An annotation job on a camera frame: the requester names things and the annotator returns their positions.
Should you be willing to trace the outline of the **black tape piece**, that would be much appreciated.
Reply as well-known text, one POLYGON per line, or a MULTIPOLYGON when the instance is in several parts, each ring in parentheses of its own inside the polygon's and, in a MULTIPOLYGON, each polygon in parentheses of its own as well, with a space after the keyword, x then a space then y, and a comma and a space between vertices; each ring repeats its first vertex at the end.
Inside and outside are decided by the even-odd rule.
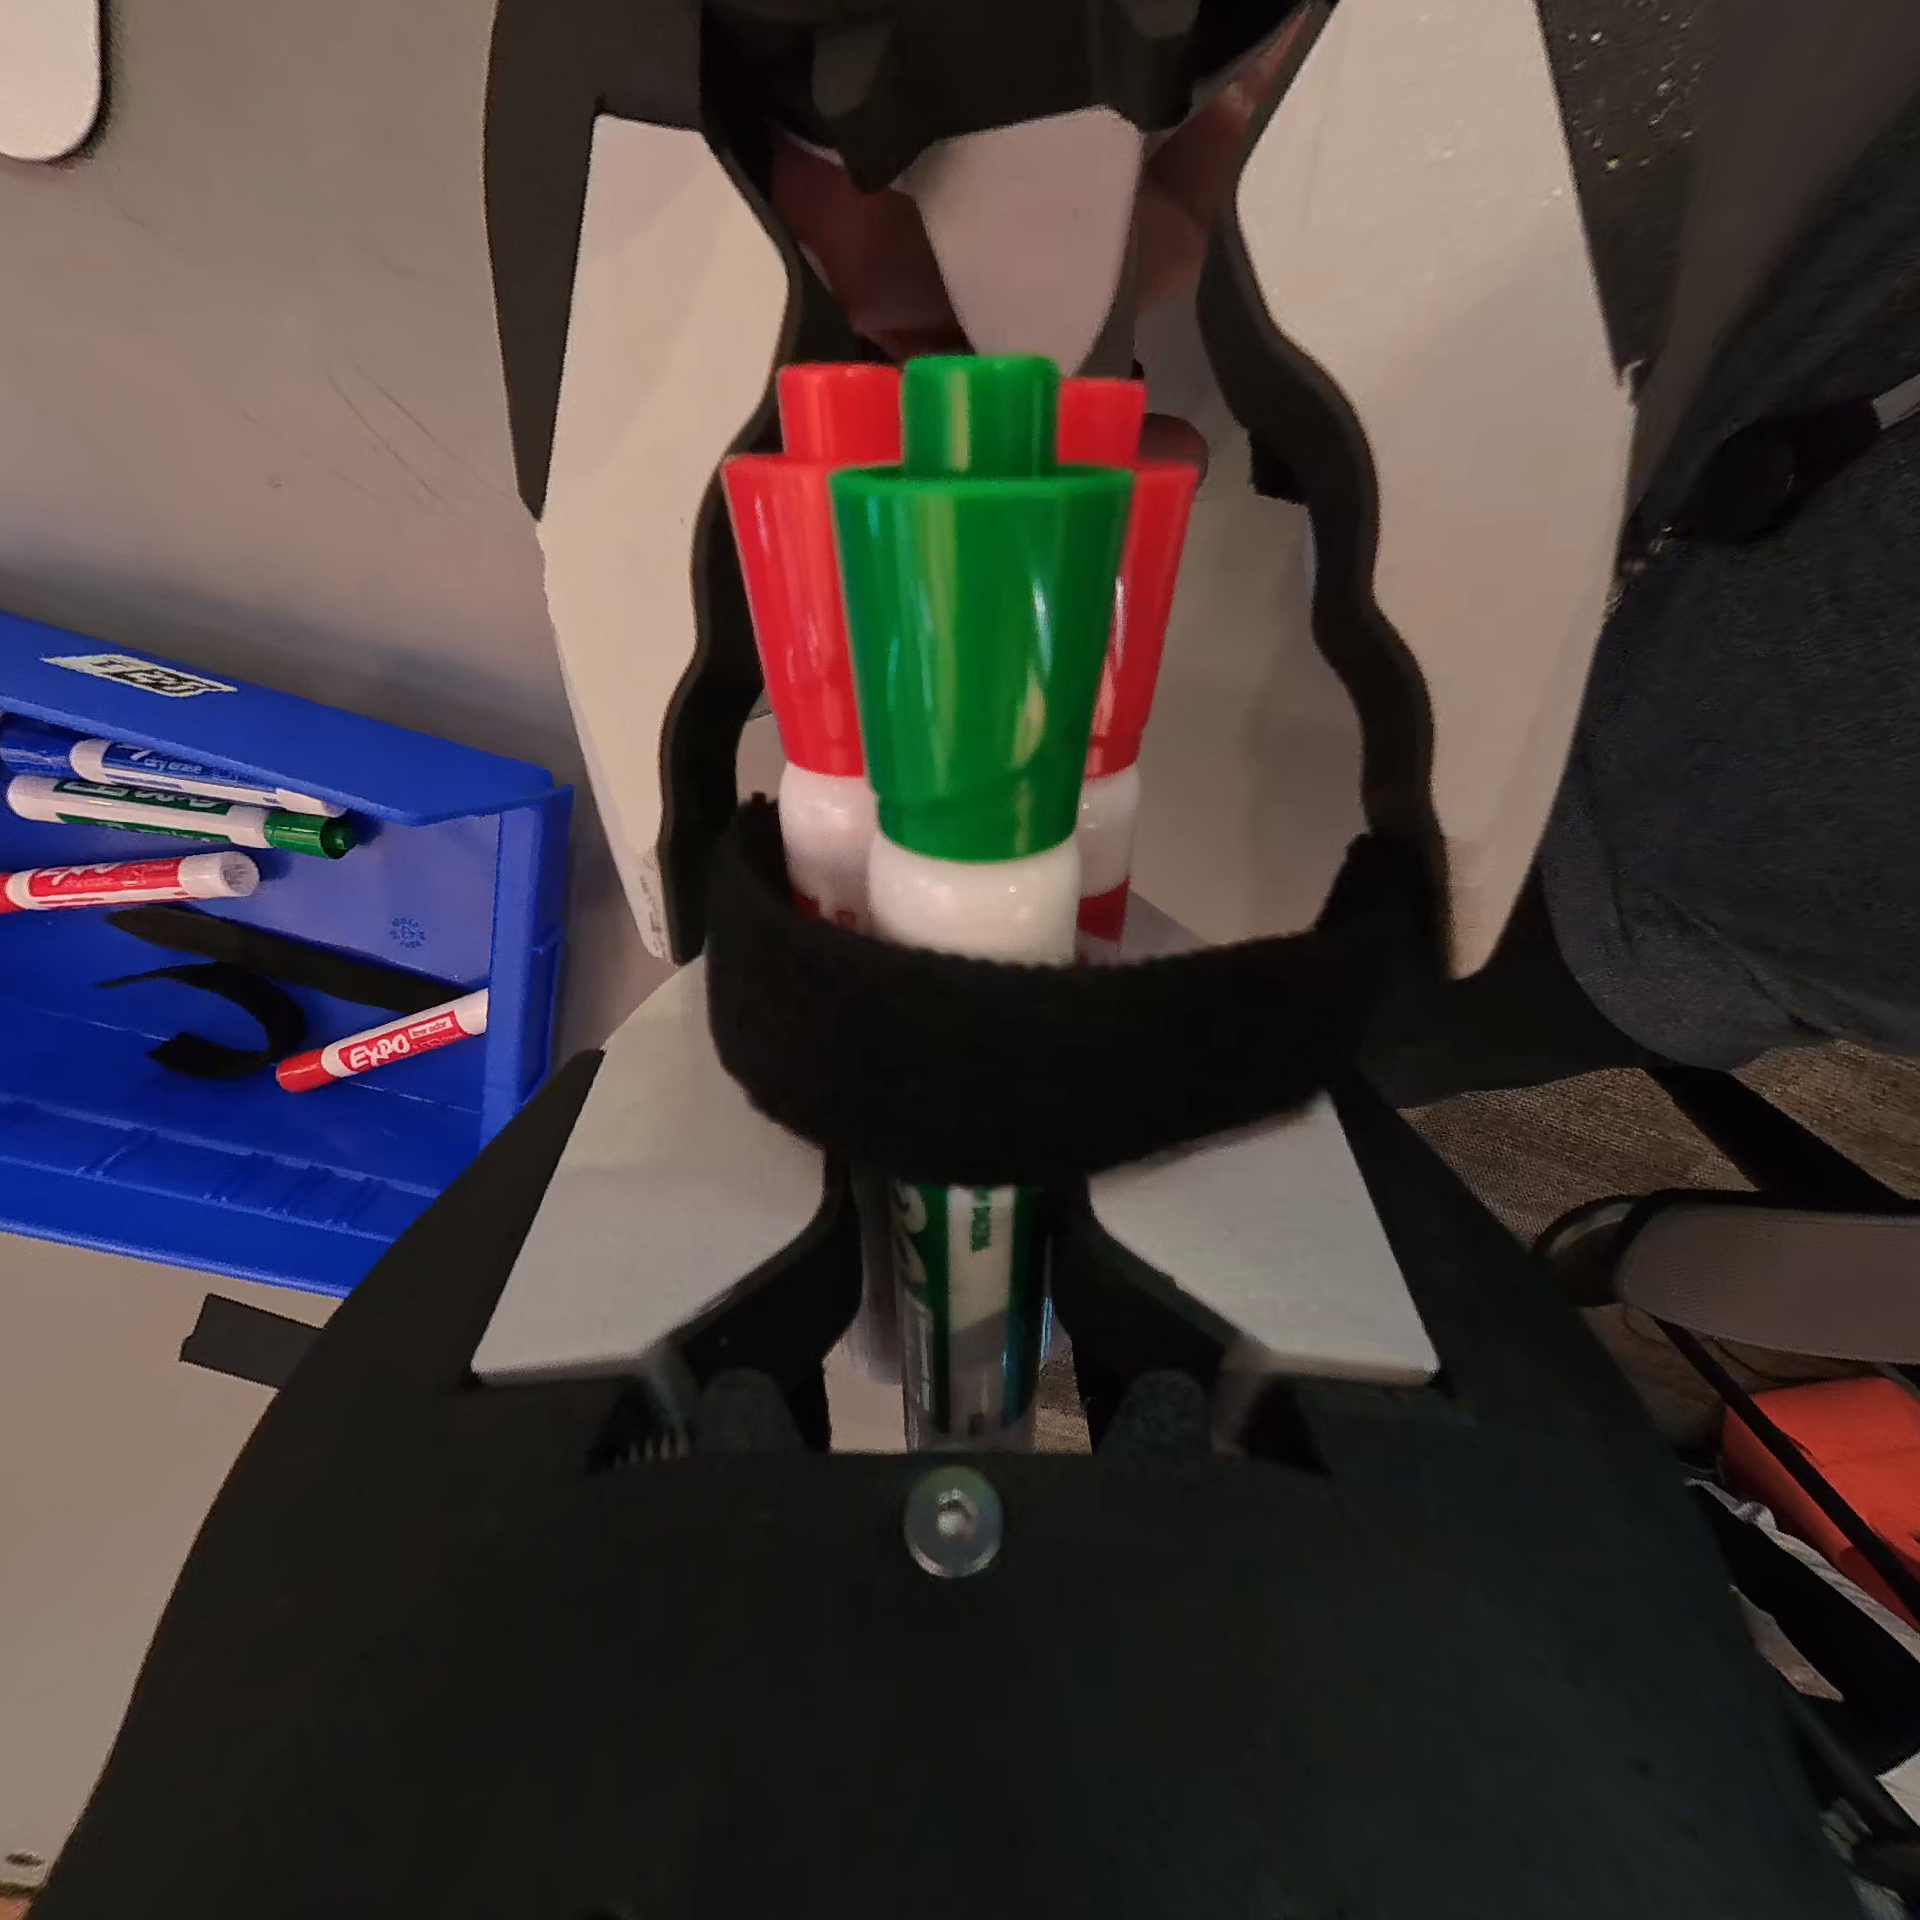
POLYGON ((208 1292, 181 1339, 179 1361, 277 1393, 312 1353, 322 1332, 274 1308, 208 1292))

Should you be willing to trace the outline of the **blue dry erase marker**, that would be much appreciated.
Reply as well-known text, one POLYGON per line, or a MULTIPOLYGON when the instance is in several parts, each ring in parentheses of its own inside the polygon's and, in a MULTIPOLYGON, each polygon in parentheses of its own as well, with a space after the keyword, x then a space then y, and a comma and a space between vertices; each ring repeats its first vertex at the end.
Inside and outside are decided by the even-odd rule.
POLYGON ((2 765, 11 775, 141 787, 322 818, 343 818, 347 814, 347 808, 338 804, 243 781, 226 766, 201 765, 103 738, 82 738, 19 714, 2 716, 2 765))

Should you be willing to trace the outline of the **blue plastic bin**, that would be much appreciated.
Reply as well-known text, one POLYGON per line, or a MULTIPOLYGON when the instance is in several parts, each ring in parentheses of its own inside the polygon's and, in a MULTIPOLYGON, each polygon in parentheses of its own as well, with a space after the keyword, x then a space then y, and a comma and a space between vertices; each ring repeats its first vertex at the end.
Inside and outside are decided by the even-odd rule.
POLYGON ((246 900, 3 917, 3 1230, 347 1295, 543 1080, 570 788, 14 614, 2 706, 338 804, 359 831, 329 860, 3 802, 3 874, 229 847, 261 875, 246 900), (485 1037, 313 1093, 274 1084, 293 1053, 475 990, 485 1037))

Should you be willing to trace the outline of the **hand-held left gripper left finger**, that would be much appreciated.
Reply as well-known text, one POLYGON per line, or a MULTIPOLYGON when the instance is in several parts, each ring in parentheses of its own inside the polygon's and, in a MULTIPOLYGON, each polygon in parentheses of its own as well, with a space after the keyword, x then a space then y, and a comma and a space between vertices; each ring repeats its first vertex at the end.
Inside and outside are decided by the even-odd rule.
POLYGON ((720 1065, 707 965, 664 979, 606 1044, 472 1356, 481 1381, 646 1365, 750 1284, 794 1280, 833 1343, 861 1296, 850 1194, 720 1065))

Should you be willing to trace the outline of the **white rounded board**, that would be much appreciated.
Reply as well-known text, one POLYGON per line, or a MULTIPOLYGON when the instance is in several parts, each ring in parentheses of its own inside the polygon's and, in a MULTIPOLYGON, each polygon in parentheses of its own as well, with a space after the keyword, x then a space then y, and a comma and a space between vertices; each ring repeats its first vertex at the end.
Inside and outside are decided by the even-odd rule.
POLYGON ((107 70, 105 2, 2 2, 2 157, 76 157, 103 118, 107 70))

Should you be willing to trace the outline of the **green dry erase marker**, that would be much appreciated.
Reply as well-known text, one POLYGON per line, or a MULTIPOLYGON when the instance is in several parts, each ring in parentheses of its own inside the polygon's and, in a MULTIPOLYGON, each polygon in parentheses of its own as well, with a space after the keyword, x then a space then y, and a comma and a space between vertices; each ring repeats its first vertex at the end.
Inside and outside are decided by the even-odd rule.
POLYGON ((229 844, 338 860, 360 841, 347 818, 135 784, 20 775, 5 783, 8 809, 43 823, 229 844))
MULTIPOLYGON (((1043 355, 923 355, 899 460, 830 480, 876 797, 874 933, 984 982, 1073 960, 1076 809, 1133 501, 1058 452, 1043 355)), ((889 1176, 905 1444, 1020 1446, 1043 1333, 1034 1187, 889 1176)))

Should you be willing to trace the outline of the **dark grey clothing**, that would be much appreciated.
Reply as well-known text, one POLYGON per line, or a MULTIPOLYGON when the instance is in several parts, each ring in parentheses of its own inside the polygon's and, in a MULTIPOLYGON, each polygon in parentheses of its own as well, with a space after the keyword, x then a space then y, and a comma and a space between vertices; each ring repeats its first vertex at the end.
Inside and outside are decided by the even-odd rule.
POLYGON ((1915 1055, 1915 472, 1901 424, 1779 533, 1667 545, 1607 622, 1540 874, 1648 1051, 1915 1055))

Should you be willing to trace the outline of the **red dry erase marker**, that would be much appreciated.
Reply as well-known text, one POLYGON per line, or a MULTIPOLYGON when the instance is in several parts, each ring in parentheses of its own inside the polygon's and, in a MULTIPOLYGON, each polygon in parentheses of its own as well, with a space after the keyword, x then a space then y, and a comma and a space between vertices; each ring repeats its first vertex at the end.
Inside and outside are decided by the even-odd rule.
POLYGON ((274 1084, 292 1095, 322 1090, 332 1083, 367 1077, 485 1037, 488 1023, 491 993, 475 990, 293 1053, 274 1065, 274 1084))
POLYGON ((1086 964, 1114 961, 1120 951, 1139 815, 1139 753, 1197 490, 1197 469, 1188 460, 1149 460, 1142 454, 1144 425, 1139 381, 1062 381, 1060 458, 1067 464, 1114 467, 1133 480, 1076 815, 1076 955, 1086 964))
POLYGON ((779 738, 779 842, 803 917, 872 929, 876 797, 861 753, 830 479, 899 460, 899 372, 788 365, 776 378, 779 450, 720 471, 755 654, 779 738))
POLYGON ((38 867, 2 875, 2 914, 246 900, 258 882, 253 857, 229 847, 166 858, 38 867))

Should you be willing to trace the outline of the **orange box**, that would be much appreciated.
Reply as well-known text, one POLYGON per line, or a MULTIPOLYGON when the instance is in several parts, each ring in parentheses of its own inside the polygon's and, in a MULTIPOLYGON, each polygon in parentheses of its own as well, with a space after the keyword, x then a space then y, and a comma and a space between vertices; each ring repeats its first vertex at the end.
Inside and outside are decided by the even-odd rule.
MULTIPOLYGON (((1798 1450, 1808 1468, 1845 1501, 1918 1578, 1918 1402, 1885 1378, 1785 1387, 1756 1398, 1762 1415, 1798 1450)), ((1736 1414, 1720 1434, 1724 1486, 1770 1509, 1791 1539, 1814 1549, 1897 1619, 1915 1627, 1915 1611, 1801 1490, 1736 1414)))

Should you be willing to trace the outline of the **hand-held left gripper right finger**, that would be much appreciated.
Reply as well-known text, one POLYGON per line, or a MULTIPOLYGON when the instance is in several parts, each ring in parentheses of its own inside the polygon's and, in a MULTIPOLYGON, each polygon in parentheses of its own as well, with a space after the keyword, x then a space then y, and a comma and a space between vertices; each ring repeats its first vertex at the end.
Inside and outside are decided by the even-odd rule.
POLYGON ((1120 1165, 1062 1203, 1076 1353, 1129 1381, 1426 1385, 1439 1361, 1337 1106, 1120 1165))

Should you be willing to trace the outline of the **person's right hand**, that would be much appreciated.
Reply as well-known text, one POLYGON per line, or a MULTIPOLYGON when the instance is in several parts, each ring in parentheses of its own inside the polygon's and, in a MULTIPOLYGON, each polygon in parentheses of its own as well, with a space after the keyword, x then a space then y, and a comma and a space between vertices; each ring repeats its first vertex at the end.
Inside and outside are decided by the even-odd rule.
MULTIPOLYGON (((1180 130, 1149 148, 1133 216, 1142 311, 1195 284, 1244 138, 1270 101, 1277 75, 1277 50, 1245 62, 1180 130)), ((771 206, 857 338, 897 361, 961 349, 963 327, 905 193, 861 191, 833 158, 776 132, 771 206)))

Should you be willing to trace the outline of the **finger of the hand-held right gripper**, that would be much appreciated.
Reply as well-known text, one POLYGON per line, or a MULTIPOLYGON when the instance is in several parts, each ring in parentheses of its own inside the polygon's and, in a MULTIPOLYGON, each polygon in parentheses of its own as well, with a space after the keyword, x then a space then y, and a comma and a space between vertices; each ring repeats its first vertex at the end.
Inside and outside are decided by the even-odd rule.
POLYGON ((538 534, 600 819, 674 964, 705 938, 762 696, 719 472, 771 422, 794 268, 699 132, 596 122, 538 534))
POLYGON ((1606 619, 1636 409, 1526 2, 1310 5, 1195 298, 1303 496, 1362 808, 1494 954, 1606 619))

